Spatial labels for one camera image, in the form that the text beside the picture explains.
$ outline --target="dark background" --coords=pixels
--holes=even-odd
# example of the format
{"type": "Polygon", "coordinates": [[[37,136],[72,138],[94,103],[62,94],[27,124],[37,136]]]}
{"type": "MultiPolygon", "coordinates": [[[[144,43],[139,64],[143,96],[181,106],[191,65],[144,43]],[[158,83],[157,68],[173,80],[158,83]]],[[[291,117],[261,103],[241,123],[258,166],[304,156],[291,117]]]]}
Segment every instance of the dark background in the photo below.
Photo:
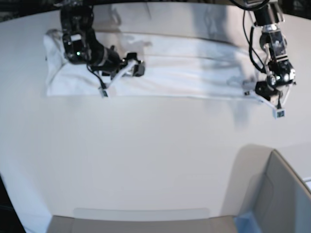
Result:
{"type": "MultiPolygon", "coordinates": [[[[60,0],[0,0],[0,21],[15,17],[32,15],[40,12],[56,10],[53,4],[60,0]]],[[[94,0],[95,4],[138,1],[180,1],[230,4],[228,0],[94,0]]],[[[286,14],[311,19],[311,0],[279,0],[286,14]]]]}

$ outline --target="white cloth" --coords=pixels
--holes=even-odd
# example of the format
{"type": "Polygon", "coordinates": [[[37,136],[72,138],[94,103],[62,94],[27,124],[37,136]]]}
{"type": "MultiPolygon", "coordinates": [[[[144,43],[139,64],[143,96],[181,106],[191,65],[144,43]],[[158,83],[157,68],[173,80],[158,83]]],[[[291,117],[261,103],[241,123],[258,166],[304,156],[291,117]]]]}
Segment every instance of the white cloth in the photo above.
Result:
{"type": "MultiPolygon", "coordinates": [[[[215,41],[135,33],[96,33],[106,47],[115,45],[120,57],[138,53],[145,61],[142,77],[122,77],[108,89],[113,96],[244,98],[244,81],[256,79],[248,52],[215,41]]],[[[99,81],[86,65],[64,58],[61,33],[44,36],[49,73],[47,95],[99,95],[99,81]]]]}

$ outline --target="white table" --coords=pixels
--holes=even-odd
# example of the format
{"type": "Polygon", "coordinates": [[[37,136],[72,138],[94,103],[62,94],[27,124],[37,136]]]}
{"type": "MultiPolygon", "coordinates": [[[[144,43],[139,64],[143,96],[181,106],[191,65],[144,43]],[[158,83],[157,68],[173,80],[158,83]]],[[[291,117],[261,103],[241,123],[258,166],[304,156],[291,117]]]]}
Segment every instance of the white table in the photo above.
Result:
{"type": "MultiPolygon", "coordinates": [[[[94,11],[96,30],[246,46],[242,11],[233,6],[131,3],[94,11]]],[[[249,144],[279,149],[302,178],[311,177],[310,26],[292,16],[282,25],[298,85],[287,116],[275,120],[251,102],[47,98],[42,39],[60,28],[59,12],[1,23],[0,172],[22,224],[44,232],[51,215],[74,216],[75,208],[208,208],[217,216],[222,207],[206,200],[224,198],[236,155],[249,144]]]]}

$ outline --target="white towel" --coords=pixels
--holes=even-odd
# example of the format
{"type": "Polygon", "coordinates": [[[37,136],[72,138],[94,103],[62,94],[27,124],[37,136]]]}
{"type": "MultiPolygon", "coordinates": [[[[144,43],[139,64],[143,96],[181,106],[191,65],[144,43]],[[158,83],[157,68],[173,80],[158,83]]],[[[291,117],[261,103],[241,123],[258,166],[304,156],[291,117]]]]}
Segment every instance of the white towel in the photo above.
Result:
{"type": "MultiPolygon", "coordinates": [[[[113,96],[245,98],[245,81],[257,79],[248,51],[216,41],[135,33],[96,33],[106,47],[115,45],[120,57],[138,53],[145,61],[142,77],[122,77],[107,92],[113,96]]],[[[98,79],[86,65],[64,58],[61,32],[44,36],[49,73],[47,95],[99,95],[98,79]]]]}

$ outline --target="cardboard box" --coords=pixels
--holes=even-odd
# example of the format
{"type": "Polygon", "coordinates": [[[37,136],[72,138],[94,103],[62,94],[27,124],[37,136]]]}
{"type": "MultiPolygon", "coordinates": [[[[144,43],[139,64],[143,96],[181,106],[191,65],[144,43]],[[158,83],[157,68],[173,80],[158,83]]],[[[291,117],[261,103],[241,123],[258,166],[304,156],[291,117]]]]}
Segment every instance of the cardboard box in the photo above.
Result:
{"type": "Polygon", "coordinates": [[[48,233],[309,233],[311,192],[279,152],[250,146],[235,161],[223,213],[181,221],[54,216],[48,233]]]}

